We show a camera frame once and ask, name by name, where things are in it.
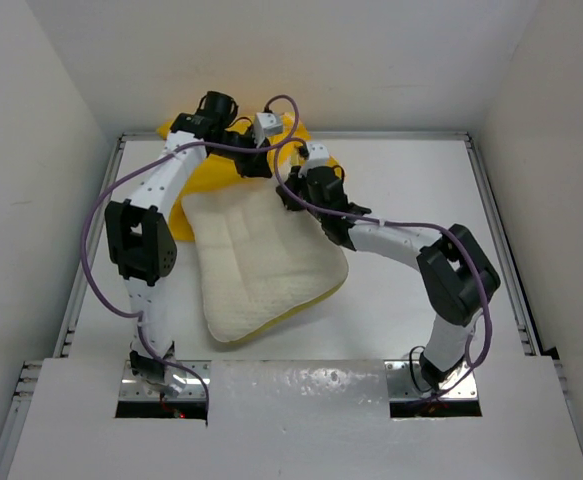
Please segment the yellow pillowcase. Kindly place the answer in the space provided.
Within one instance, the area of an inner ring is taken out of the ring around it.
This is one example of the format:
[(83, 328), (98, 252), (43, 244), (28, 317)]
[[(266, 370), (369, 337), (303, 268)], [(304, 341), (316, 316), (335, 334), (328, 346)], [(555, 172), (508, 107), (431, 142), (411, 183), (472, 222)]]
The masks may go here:
[[(229, 127), (229, 131), (231, 132), (239, 132), (239, 133), (246, 133), (247, 127), (250, 125), (246, 119), (254, 120), (254, 115), (241, 117), (243, 119), (237, 120), (237, 124), (234, 126)], [(159, 135), (160, 138), (166, 140), (168, 133), (170, 132), (170, 127), (175, 121), (175, 118), (170, 119), (160, 125), (156, 133)], [(282, 122), (283, 122), (283, 133), (284, 135), (276, 135), (273, 136), (270, 140), (272, 143), (277, 143), (278, 141), (282, 140), (286, 134), (288, 134), (293, 126), (295, 121), (295, 115), (291, 112), (284, 112), (282, 114)], [(311, 139), (311, 135), (303, 125), (302, 121), (300, 121), (299, 126), (295, 131), (295, 136), (298, 138), (302, 138), (307, 142)], [(300, 165), (302, 160), (300, 159), (299, 154), (297, 153), (297, 147), (294, 145), (285, 145), (282, 148), (281, 153), (279, 154), (278, 159), (278, 166), (279, 171), (282, 174), (283, 178), (286, 178), (288, 175), (286, 172), (289, 170), (288, 167)], [(327, 161), (327, 166), (334, 167), (337, 166), (336, 169), (340, 170), (337, 172), (338, 177), (342, 177), (343, 169), (339, 166), (338, 161), (331, 156)], [(234, 164), (219, 155), (211, 154), (203, 164), (198, 167), (192, 176), (187, 180), (184, 184), (183, 188), (181, 189), (176, 202), (174, 203), (168, 220), (168, 225), (170, 231), (177, 242), (194, 242), (195, 235), (193, 229), (188, 222), (184, 207), (181, 206), (181, 200), (191, 194), (200, 194), (200, 193), (208, 193), (216, 190), (221, 190), (233, 185), (245, 184), (245, 183), (253, 183), (253, 182), (260, 182), (262, 183), (264, 179), (248, 179), (242, 178), (236, 172)]]

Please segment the cream quilted pillow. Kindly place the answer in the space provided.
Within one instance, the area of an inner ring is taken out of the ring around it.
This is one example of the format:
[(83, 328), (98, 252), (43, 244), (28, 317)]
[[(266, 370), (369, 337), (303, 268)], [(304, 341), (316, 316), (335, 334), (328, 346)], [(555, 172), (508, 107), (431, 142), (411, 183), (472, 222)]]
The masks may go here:
[(321, 302), (349, 266), (306, 211), (287, 210), (269, 182), (191, 193), (181, 201), (194, 236), (211, 336), (236, 343)]

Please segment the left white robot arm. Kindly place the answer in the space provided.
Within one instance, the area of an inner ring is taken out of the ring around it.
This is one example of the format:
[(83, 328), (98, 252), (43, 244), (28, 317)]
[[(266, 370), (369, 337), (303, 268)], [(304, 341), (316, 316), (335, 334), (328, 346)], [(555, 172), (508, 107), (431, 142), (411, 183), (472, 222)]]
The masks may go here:
[(233, 130), (235, 100), (208, 92), (193, 113), (181, 113), (167, 130), (156, 167), (124, 201), (110, 201), (105, 225), (111, 261), (124, 280), (132, 312), (138, 314), (130, 352), (133, 374), (167, 396), (181, 394), (189, 378), (174, 359), (174, 340), (164, 299), (165, 281), (177, 259), (168, 220), (181, 190), (211, 154), (229, 159), (240, 174), (268, 178), (266, 147), (283, 131), (270, 110), (256, 113), (244, 131)]

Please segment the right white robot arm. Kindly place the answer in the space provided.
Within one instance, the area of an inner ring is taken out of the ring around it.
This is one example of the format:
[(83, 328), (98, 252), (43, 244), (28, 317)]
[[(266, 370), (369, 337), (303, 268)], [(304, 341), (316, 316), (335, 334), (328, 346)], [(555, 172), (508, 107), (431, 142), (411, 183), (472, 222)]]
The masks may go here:
[(461, 365), (475, 368), (485, 360), (490, 347), (470, 360), (470, 343), (479, 317), (485, 320), (485, 337), (492, 337), (489, 303), (501, 280), (467, 227), (383, 222), (348, 199), (343, 176), (328, 166), (295, 166), (276, 192), (287, 210), (311, 214), (335, 245), (382, 256), (420, 274), (436, 314), (419, 358), (422, 378), (432, 390), (440, 390)]

